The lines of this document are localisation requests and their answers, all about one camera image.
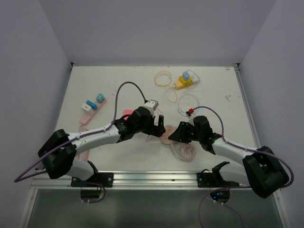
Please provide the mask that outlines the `orange yellow charger plug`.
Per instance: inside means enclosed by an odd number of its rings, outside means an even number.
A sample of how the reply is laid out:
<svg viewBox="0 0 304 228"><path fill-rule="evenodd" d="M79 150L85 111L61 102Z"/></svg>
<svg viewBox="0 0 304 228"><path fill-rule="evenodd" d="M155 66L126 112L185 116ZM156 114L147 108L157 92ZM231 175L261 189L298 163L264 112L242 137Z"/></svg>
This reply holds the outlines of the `orange yellow charger plug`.
<svg viewBox="0 0 304 228"><path fill-rule="evenodd" d="M183 88L183 83L181 81L177 81L177 82L174 83L173 87L176 90L179 90L179 89Z"/></svg>

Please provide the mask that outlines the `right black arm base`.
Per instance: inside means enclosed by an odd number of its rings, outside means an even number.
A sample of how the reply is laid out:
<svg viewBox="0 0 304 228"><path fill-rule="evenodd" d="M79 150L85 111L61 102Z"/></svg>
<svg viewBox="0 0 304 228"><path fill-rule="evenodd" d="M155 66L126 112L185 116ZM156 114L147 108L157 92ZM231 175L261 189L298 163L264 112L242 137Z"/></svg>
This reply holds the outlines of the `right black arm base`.
<svg viewBox="0 0 304 228"><path fill-rule="evenodd" d="M199 188L223 188L223 187L239 187L240 184L233 181L223 180L219 174L209 170L203 170L196 173L197 186Z"/></svg>

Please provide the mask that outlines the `pink plug adapter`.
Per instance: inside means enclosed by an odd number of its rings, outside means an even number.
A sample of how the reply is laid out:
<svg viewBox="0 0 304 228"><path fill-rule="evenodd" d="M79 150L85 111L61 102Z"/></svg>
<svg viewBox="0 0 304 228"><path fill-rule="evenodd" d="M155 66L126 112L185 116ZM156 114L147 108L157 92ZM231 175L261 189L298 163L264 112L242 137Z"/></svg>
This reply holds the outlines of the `pink plug adapter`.
<svg viewBox="0 0 304 228"><path fill-rule="evenodd" d="M132 109L125 109L123 111L123 117L124 117L124 119L127 119L132 113L133 113Z"/></svg>

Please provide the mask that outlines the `white plug on cube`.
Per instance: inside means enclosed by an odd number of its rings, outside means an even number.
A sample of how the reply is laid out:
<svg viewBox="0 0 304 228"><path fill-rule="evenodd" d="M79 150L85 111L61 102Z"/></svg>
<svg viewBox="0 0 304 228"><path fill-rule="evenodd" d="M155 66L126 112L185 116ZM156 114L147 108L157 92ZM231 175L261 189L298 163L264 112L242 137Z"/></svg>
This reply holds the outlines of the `white plug on cube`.
<svg viewBox="0 0 304 228"><path fill-rule="evenodd" d="M191 76L192 84L197 84L200 82L200 78L196 75Z"/></svg>

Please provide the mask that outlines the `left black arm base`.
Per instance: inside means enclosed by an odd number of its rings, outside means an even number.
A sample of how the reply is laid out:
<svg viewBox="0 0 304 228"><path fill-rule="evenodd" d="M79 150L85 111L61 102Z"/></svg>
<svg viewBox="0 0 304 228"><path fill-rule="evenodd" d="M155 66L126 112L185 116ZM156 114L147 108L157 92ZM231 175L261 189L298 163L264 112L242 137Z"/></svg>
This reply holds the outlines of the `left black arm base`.
<svg viewBox="0 0 304 228"><path fill-rule="evenodd" d="M113 186L114 174L112 172L99 172L94 174L89 180L80 180L76 177L72 178L71 187L89 188L100 187L111 188Z"/></svg>

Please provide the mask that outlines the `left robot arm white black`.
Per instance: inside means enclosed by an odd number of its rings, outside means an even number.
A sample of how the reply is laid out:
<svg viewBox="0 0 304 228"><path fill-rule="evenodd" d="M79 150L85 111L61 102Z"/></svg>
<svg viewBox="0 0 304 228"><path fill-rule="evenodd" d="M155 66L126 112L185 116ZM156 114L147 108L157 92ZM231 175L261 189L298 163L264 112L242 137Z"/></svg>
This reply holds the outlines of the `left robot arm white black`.
<svg viewBox="0 0 304 228"><path fill-rule="evenodd" d="M60 129L42 146L38 156L50 179L67 175L92 187L99 180L97 168L91 161L80 161L75 157L99 146L130 140L137 133L161 137L165 133L164 117L159 115L157 124L154 120L154 114L140 106L127 118L121 117L92 131L66 133Z"/></svg>

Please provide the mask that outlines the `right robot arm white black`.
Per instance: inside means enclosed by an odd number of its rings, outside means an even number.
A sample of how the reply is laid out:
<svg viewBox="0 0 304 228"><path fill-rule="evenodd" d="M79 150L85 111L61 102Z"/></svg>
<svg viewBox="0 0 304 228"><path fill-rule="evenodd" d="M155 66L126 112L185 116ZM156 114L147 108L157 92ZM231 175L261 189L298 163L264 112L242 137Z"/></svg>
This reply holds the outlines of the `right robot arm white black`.
<svg viewBox="0 0 304 228"><path fill-rule="evenodd" d="M267 198L280 188L293 183L294 174L287 173L287 165L274 156L266 146L246 148L225 140L213 132L207 117L195 116L180 122L169 140L199 142L202 148L214 155L227 158L208 173L197 173L199 187L250 187L256 195Z"/></svg>

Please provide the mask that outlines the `aluminium front rail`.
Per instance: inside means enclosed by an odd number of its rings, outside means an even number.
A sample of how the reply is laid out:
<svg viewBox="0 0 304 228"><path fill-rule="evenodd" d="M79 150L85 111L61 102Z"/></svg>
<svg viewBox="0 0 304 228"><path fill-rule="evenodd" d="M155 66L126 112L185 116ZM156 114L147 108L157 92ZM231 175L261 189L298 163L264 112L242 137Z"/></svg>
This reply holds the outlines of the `aluminium front rail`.
<svg viewBox="0 0 304 228"><path fill-rule="evenodd" d="M112 189L116 190L196 190L197 171L108 171L114 174ZM51 180L48 175L34 177L31 187L34 189L69 189L72 177L62 176Z"/></svg>

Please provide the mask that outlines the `pink rectangular power strip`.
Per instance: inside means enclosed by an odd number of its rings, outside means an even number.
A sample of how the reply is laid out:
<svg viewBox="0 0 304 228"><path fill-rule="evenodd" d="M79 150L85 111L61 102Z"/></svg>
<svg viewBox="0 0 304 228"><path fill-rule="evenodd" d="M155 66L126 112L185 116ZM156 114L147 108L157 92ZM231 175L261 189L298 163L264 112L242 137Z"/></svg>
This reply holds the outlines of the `pink rectangular power strip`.
<svg viewBox="0 0 304 228"><path fill-rule="evenodd" d="M79 123L80 124L87 125L97 115L97 113L102 109L102 107L106 103L106 99L104 99L101 103L98 102L97 100L95 100L93 103L97 107L96 110L94 110L87 103L84 103L84 104L81 105L81 109L83 111L83 115L79 119Z"/></svg>

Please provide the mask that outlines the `light blue charger plug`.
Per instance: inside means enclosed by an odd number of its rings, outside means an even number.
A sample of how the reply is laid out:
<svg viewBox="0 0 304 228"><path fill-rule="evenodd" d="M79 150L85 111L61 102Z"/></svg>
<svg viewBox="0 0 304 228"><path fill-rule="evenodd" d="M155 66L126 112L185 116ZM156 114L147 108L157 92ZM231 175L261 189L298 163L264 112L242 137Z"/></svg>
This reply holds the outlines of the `light blue charger plug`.
<svg viewBox="0 0 304 228"><path fill-rule="evenodd" d="M190 78L190 75L187 71L184 71L183 74L182 74L182 79L184 81L189 81L189 78Z"/></svg>

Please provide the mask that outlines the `teal plug adapter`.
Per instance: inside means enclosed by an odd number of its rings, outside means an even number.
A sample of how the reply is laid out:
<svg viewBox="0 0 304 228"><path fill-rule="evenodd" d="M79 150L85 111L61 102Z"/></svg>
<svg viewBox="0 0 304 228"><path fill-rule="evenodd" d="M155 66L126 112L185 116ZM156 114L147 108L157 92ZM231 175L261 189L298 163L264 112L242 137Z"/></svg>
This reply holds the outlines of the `teal plug adapter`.
<svg viewBox="0 0 304 228"><path fill-rule="evenodd" d="M104 95L102 93L99 93L97 96L96 96L96 101L98 103L102 103L104 101Z"/></svg>

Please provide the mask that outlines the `yellow cube socket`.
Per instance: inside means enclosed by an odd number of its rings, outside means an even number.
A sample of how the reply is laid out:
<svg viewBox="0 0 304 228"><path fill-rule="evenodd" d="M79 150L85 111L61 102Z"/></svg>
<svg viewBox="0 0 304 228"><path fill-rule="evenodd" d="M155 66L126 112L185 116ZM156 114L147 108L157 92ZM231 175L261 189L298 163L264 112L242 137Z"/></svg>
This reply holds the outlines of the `yellow cube socket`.
<svg viewBox="0 0 304 228"><path fill-rule="evenodd" d="M183 76L179 77L179 81L181 82L181 87L182 88L187 88L187 87L192 85L192 78L189 76L186 79L187 80L185 80Z"/></svg>

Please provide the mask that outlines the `blue plug adapter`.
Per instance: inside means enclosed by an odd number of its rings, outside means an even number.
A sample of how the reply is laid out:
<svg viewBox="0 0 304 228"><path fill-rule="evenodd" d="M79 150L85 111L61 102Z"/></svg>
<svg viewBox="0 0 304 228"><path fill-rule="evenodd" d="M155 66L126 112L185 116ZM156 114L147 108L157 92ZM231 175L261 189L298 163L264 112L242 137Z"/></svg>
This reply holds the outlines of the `blue plug adapter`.
<svg viewBox="0 0 304 228"><path fill-rule="evenodd" d="M86 104L89 105L93 110L97 110L98 109L98 105L90 100L86 101Z"/></svg>

